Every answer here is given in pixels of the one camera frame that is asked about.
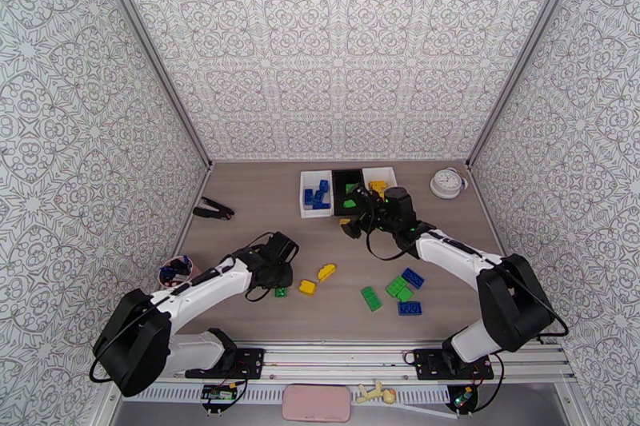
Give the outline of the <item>black plastic bin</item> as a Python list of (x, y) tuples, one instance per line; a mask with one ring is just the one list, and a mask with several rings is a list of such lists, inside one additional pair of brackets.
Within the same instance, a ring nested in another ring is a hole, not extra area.
[(342, 207), (342, 202), (348, 199), (348, 195), (345, 194), (345, 184), (356, 182), (359, 183), (359, 185), (364, 184), (361, 169), (335, 169), (332, 171), (333, 204), (334, 215), (336, 217), (350, 217), (357, 215), (361, 211), (356, 201), (354, 202), (357, 205), (351, 209), (344, 209)]

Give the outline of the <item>white plastic bin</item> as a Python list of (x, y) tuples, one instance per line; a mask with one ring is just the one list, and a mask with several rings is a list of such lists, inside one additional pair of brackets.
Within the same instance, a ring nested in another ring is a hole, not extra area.
[(394, 169), (391, 166), (362, 168), (362, 176), (364, 186), (367, 189), (371, 189), (371, 184), (376, 181), (384, 181), (387, 188), (398, 185)]
[[(322, 179), (328, 180), (330, 184), (330, 191), (326, 193), (326, 200), (330, 203), (330, 209), (313, 210), (312, 206), (304, 206), (303, 190), (305, 188), (311, 188), (314, 190), (314, 194), (320, 192), (318, 185)], [(301, 218), (332, 217), (334, 215), (333, 196), (332, 172), (330, 170), (307, 170), (300, 173), (298, 200)]]

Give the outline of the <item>white alarm clock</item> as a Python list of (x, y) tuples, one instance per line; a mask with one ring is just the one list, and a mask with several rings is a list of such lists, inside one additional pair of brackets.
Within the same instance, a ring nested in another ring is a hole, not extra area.
[(430, 191), (443, 200), (453, 200), (468, 188), (468, 181), (453, 167), (440, 169), (430, 180)]

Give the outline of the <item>black pliers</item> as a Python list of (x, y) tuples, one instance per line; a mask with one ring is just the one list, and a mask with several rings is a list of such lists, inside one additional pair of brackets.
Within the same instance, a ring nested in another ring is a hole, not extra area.
[(196, 217), (228, 221), (235, 215), (235, 211), (226, 205), (202, 196), (193, 208), (192, 214)]

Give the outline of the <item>pink cup with small items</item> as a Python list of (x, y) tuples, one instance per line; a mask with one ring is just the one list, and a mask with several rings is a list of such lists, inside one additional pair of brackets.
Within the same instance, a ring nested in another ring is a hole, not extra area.
[(171, 257), (158, 270), (158, 283), (164, 289), (176, 288), (199, 274), (193, 260), (186, 254)]

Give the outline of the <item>pink rounded pad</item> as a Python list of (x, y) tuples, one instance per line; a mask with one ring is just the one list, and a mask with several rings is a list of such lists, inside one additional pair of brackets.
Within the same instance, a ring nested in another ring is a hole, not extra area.
[(282, 395), (287, 421), (346, 423), (351, 417), (350, 390), (340, 385), (290, 384)]

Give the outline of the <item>beige toy figure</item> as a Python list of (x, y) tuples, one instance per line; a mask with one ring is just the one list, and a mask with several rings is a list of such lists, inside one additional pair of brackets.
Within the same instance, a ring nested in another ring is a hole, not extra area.
[(380, 380), (374, 381), (374, 386), (368, 389), (364, 384), (358, 386), (356, 404), (367, 404), (380, 400), (383, 404), (392, 405), (397, 401), (397, 393), (391, 388), (385, 388)]

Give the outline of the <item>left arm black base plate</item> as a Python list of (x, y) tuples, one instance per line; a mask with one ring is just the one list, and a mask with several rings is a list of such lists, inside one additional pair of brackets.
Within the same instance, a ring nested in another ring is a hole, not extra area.
[(256, 380), (262, 375), (264, 355), (263, 348), (236, 348), (225, 351), (212, 368), (187, 370), (185, 378), (219, 381)]

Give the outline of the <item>aluminium frame rail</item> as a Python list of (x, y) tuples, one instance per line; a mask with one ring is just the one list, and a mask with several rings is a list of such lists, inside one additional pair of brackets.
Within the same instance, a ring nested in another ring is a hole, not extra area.
[[(259, 384), (419, 384), (411, 365), (415, 349), (437, 348), (436, 340), (238, 340), (240, 348), (265, 351)], [(574, 383), (576, 376), (558, 344), (525, 344), (500, 352), (490, 364), (495, 383)]]

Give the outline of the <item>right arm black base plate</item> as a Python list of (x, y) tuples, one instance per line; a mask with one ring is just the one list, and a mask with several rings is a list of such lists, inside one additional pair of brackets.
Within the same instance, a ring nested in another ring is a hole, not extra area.
[(415, 349), (413, 355), (419, 380), (473, 382), (494, 379), (494, 371), (487, 355), (473, 362), (465, 362), (453, 351), (440, 348)]

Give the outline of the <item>aluminium corner post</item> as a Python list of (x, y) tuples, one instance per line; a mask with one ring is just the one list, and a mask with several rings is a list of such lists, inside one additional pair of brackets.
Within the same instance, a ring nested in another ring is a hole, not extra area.
[(175, 113), (178, 115), (178, 118), (182, 123), (192, 146), (202, 160), (204, 167), (209, 171), (213, 162), (210, 159), (206, 147), (178, 94), (174, 81), (162, 60), (162, 56), (151, 37), (140, 10), (136, 6), (135, 0), (115, 1), (122, 12), (123, 18), (127, 22), (134, 39), (139, 44), (140, 50), (154, 72), (154, 76), (156, 77), (162, 92), (165, 94)]
[(465, 161), (465, 165), (468, 170), (471, 170), (479, 159), (482, 149), (488, 142), (498, 119), (506, 108), (512, 94), (518, 87), (518, 84), (526, 74), (528, 66), (534, 60), (535, 54), (544, 40), (546, 32), (550, 28), (550, 24), (562, 7), (562, 3), (563, 0), (544, 0), (542, 3), (537, 17), (530, 28), (530, 32), (525, 37), (522, 49), (518, 53), (518, 56), (516, 57), (515, 62), (504, 81), (503, 87), (498, 94), (498, 98), (496, 99), (494, 106), (492, 107), (489, 116)]

